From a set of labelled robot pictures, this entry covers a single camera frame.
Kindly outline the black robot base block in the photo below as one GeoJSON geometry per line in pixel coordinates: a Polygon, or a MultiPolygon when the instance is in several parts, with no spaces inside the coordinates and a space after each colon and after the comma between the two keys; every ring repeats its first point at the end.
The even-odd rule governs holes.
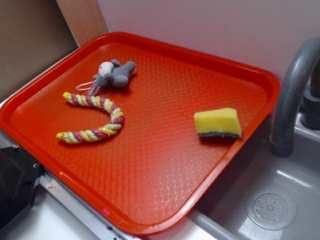
{"type": "Polygon", "coordinates": [[[22,147],[0,150],[0,220],[10,221],[32,208],[41,164],[22,147]]]}

